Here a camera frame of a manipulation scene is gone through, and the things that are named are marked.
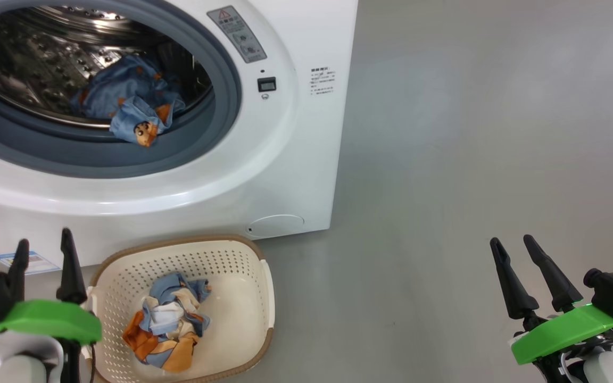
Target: brown basket rim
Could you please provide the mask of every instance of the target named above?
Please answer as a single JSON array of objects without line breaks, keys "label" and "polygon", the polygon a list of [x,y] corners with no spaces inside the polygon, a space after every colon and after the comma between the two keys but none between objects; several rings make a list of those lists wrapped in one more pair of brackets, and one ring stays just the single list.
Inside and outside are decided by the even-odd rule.
[{"label": "brown basket rim", "polygon": [[[171,240],[161,240],[160,242],[153,242],[153,243],[149,243],[148,245],[130,247],[129,249],[124,249],[119,252],[116,252],[113,255],[110,255],[110,257],[106,259],[101,264],[99,269],[95,272],[94,276],[92,277],[92,281],[90,282],[90,286],[96,286],[96,283],[100,279],[105,269],[107,269],[107,267],[110,266],[112,262],[115,262],[116,260],[121,259],[122,257],[127,257],[129,255],[146,252],[148,250],[160,249],[161,247],[184,245],[186,243],[196,243],[196,242],[217,242],[217,240],[234,240],[235,242],[241,242],[247,245],[248,247],[250,247],[253,250],[253,252],[255,252],[255,255],[257,255],[257,258],[259,260],[265,259],[263,256],[262,250],[260,250],[260,248],[254,242],[240,235],[205,235],[205,236],[185,237],[185,238],[178,238],[178,239],[171,239]],[[237,375],[241,372],[247,371],[250,368],[253,368],[253,366],[255,366],[263,358],[263,356],[268,351],[268,347],[271,345],[272,339],[273,339],[273,327],[266,330],[266,338],[264,340],[262,348],[247,363],[241,366],[238,366],[236,368],[228,369],[226,371],[222,371],[218,373],[212,373],[207,376],[201,376],[199,378],[194,378],[194,379],[189,379],[189,380],[180,380],[180,381],[177,381],[177,383],[207,383],[209,381],[219,380],[222,378],[228,378],[229,376]],[[92,359],[91,358],[87,358],[87,366],[89,370],[92,370]],[[109,382],[109,380],[105,379],[101,375],[98,369],[95,371],[95,381]]]}]

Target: warning label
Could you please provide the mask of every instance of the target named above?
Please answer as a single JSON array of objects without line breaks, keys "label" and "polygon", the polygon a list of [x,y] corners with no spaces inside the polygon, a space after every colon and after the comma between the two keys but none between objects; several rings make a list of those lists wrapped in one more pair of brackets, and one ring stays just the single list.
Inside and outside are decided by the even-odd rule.
[{"label": "warning label", "polygon": [[324,95],[335,92],[335,71],[330,67],[311,68],[309,81],[311,95]]},{"label": "warning label", "polygon": [[231,40],[246,63],[253,63],[266,58],[266,52],[263,50],[262,44],[257,40],[241,15],[236,12],[236,8],[223,7],[209,11],[207,15]]},{"label": "warning label", "polygon": [[[13,264],[15,254],[0,254],[0,262],[10,267]],[[25,271],[26,276],[30,274],[38,274],[39,272],[55,271],[61,268],[44,259],[36,252],[30,252],[29,264]]]}]

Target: gray floor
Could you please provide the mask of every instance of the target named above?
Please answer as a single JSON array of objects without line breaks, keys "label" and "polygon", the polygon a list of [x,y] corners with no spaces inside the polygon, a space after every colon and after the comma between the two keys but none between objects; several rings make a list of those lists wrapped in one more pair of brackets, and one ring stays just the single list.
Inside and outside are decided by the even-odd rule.
[{"label": "gray floor", "polygon": [[488,240],[542,315],[523,234],[586,299],[613,271],[613,1],[361,0],[349,94],[333,227],[260,242],[275,339],[228,381],[542,382]]}]

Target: washing machine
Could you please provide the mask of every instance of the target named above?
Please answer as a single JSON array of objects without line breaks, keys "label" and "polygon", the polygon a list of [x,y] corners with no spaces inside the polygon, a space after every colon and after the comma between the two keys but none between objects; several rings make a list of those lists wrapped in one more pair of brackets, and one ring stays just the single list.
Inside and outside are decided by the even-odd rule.
[{"label": "washing machine", "polygon": [[[327,229],[357,1],[0,0],[0,261],[31,272],[209,233]],[[185,108],[146,148],[73,114],[96,73],[137,54]]]}]

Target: folded clothes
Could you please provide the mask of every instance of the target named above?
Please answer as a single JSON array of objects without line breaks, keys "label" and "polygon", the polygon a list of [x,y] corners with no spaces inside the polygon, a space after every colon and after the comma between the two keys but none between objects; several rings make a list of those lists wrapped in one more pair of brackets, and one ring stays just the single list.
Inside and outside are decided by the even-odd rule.
[{"label": "folded clothes", "polygon": [[176,82],[165,81],[143,57],[124,56],[96,73],[70,106],[78,116],[111,119],[110,131],[117,138],[150,146],[185,106]]},{"label": "folded clothes", "polygon": [[211,323],[197,310],[211,291],[207,279],[186,281],[179,272],[160,277],[122,339],[141,363],[170,372],[190,368],[194,346]]}]

